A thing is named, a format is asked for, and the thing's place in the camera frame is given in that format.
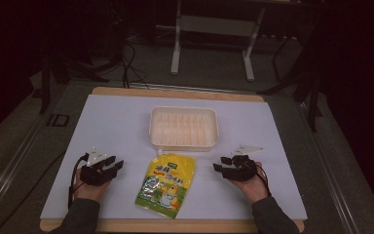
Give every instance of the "metal bar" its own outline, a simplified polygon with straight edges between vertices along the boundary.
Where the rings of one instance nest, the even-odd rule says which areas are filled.
[[[131,87],[135,89],[147,89],[145,85],[140,83],[131,83]],[[205,88],[193,88],[183,86],[168,86],[168,85],[148,85],[150,90],[171,90],[171,91],[192,91],[202,93],[220,93],[220,94],[233,94],[233,95],[251,95],[256,96],[255,92],[249,91],[229,91],[229,90],[216,90]]]
[[[266,11],[265,8],[260,9],[259,15],[257,16],[257,22],[254,24],[253,30],[250,35],[250,42],[248,44],[247,50],[243,51],[244,70],[245,70],[245,76],[247,77],[248,82],[254,81],[253,67],[251,66],[250,54],[251,54],[251,51],[253,50],[253,45],[254,45],[254,42],[256,41],[257,33],[259,32],[259,28],[262,23],[262,19],[263,19],[265,11]]]
[[[235,36],[249,36],[256,22],[248,20],[218,19],[182,15],[180,29]]]
[[[320,144],[320,141],[316,136],[312,134],[311,127],[309,126],[309,123],[306,120],[306,106],[304,104],[297,104],[298,102],[295,103],[296,108],[299,111],[299,114],[301,115],[303,125],[307,133],[309,133],[310,138],[314,142],[314,147],[318,152],[319,166],[322,170],[323,178],[329,189],[330,195],[332,196],[333,202],[335,203],[336,210],[341,218],[342,225],[344,226],[346,233],[357,234],[359,233],[359,231],[357,229],[354,218],[352,217],[351,210],[349,209],[348,204],[346,202],[346,198],[341,188],[339,187],[339,184],[335,178],[335,175],[332,171],[332,168],[330,167],[329,162],[327,161],[326,154],[323,150],[323,147]]]
[[[172,75],[178,74],[178,65],[180,62],[180,17],[181,17],[181,0],[177,0],[177,16],[175,19],[175,45],[172,53],[171,71]]]
[[[51,104],[48,106],[46,111],[42,115],[38,115],[33,124],[31,130],[26,135],[24,141],[20,145],[19,149],[12,157],[11,161],[8,163],[5,170],[0,175],[0,202],[4,197],[5,193],[7,192],[8,188],[11,186],[12,181],[14,180],[15,176],[17,175],[20,166],[25,161],[28,152],[30,151],[30,147],[34,142],[34,139],[38,135],[41,130],[41,127],[47,123],[48,119],[51,116],[52,110],[55,108],[57,101],[60,99],[62,93],[64,91],[63,86],[57,87],[55,90],[55,101],[52,101]]]

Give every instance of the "wooden table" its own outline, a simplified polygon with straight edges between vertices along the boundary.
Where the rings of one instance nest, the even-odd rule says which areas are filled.
[[[260,96],[201,93],[187,91],[137,90],[98,87],[93,95],[154,97],[154,98],[194,98],[236,101],[264,101]],[[294,220],[299,230],[305,228],[303,220]],[[59,227],[62,219],[42,219],[43,231]],[[255,233],[253,220],[212,220],[212,219],[100,219],[97,232],[167,232],[167,233]]]

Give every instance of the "metal frame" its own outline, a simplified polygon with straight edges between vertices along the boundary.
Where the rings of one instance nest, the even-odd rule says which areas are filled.
[[[254,81],[253,68],[251,66],[250,55],[253,50],[254,42],[257,38],[265,8],[260,9],[257,21],[215,19],[181,15],[181,0],[177,0],[177,13],[175,20],[175,44],[172,53],[171,71],[172,75],[178,74],[180,61],[180,33],[181,30],[197,31],[207,33],[217,33],[235,36],[248,36],[249,43],[246,50],[243,51],[243,63],[247,81]]]
[[[339,186],[339,183],[334,174],[334,170],[332,170],[332,167],[330,166],[330,163],[327,160],[327,156],[325,151],[323,150],[323,146],[320,143],[318,137],[314,135],[313,132],[311,132],[311,125],[306,119],[306,111],[309,110],[307,110],[307,107],[304,104],[304,102],[294,103],[296,105],[296,109],[300,114],[305,130],[307,133],[309,133],[309,137],[313,142],[312,145],[315,147],[315,150],[318,153],[318,164],[320,166],[321,172],[323,173],[324,181],[326,182],[327,188],[329,189],[330,196],[332,197],[332,200],[335,204],[335,208],[339,214],[342,225],[345,228],[346,233],[359,233],[357,224],[351,212],[351,208],[349,207],[347,199],[341,187]]]
[[[40,115],[37,116],[32,128],[28,132],[22,144],[19,146],[18,151],[11,158],[11,161],[7,164],[7,167],[0,175],[0,202],[11,186],[15,176],[19,172],[19,168],[26,161],[27,155],[33,145],[35,138],[38,136],[41,128],[48,122],[50,119],[53,109],[56,107],[57,102],[62,97],[63,92],[65,91],[66,86],[59,85],[54,90],[54,95],[52,102],[48,100],[47,106]]]

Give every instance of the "clear plastic tray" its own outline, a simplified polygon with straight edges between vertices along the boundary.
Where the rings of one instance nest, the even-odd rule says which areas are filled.
[[[215,112],[207,108],[155,107],[150,137],[156,149],[209,151],[218,138]]]

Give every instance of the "table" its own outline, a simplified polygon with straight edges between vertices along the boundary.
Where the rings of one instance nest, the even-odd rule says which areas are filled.
[[[181,13],[181,0],[177,0],[176,8],[176,21],[175,21],[175,42],[174,50],[172,54],[171,70],[172,75],[178,74],[181,46],[180,46],[180,34],[181,31],[194,31],[204,33],[216,33],[224,35],[234,35],[248,37],[248,46],[243,50],[243,64],[246,79],[249,82],[255,80],[253,69],[251,66],[250,55],[253,50],[254,42],[257,38],[262,20],[264,18],[266,9],[269,6],[275,6],[278,4],[289,5],[293,7],[309,7],[309,8],[320,8],[321,4],[307,4],[300,3],[299,1],[292,0],[247,0],[241,2],[250,2],[259,5],[259,8],[255,15],[256,20],[238,20],[238,19],[219,19],[210,17],[197,17],[189,16]]]
[[[259,96],[114,88],[96,88],[93,90],[93,95],[263,102],[263,98]],[[303,220],[294,221],[303,231]],[[59,218],[42,218],[41,229],[50,231],[58,227],[61,222],[62,219]],[[99,221],[97,229],[99,232],[185,232],[186,230],[192,233],[254,233],[256,227],[252,220],[106,218]]]

